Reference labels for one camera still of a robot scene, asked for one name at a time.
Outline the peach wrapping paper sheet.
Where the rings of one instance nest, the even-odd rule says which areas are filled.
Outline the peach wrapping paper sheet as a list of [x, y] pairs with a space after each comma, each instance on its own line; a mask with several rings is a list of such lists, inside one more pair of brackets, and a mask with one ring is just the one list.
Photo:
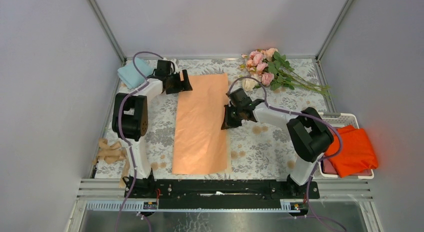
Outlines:
[[229, 166], [227, 132], [221, 129], [228, 103], [226, 73], [191, 75], [191, 91], [177, 100], [172, 173], [208, 175]]

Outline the pile of fake flowers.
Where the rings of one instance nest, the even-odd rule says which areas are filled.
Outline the pile of fake flowers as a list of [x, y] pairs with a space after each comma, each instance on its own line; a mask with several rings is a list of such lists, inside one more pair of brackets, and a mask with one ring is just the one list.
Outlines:
[[294, 90], [304, 89], [327, 97], [329, 86], [318, 85], [302, 78], [291, 66], [287, 56], [281, 54], [277, 48], [256, 49], [249, 54], [242, 54], [245, 60], [239, 65], [242, 71], [247, 71], [254, 79], [243, 79], [242, 87], [246, 91], [258, 89], [261, 86], [275, 91], [280, 88]]

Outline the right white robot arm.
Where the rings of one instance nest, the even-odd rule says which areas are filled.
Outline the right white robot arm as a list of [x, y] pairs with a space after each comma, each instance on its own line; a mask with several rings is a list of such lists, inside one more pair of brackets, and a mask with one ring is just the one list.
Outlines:
[[284, 188], [293, 198], [301, 197], [311, 181], [318, 163], [324, 158], [335, 138], [337, 129], [324, 121], [312, 107], [301, 112], [274, 107], [264, 99], [252, 100], [242, 88], [227, 92], [229, 103], [224, 107], [222, 130], [238, 128], [243, 121], [286, 128], [298, 156]]

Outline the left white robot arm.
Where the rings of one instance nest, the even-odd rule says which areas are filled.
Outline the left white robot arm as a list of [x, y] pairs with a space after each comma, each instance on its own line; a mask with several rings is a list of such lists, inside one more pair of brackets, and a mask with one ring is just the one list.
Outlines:
[[136, 181], [136, 191], [144, 198], [152, 196], [155, 184], [148, 178], [152, 168], [147, 158], [144, 136], [149, 128], [148, 105], [159, 95], [192, 91], [187, 70], [177, 70], [176, 64], [159, 59], [152, 68], [138, 57], [118, 70], [118, 76], [131, 90], [119, 92], [114, 98], [112, 130], [128, 145], [129, 180]]

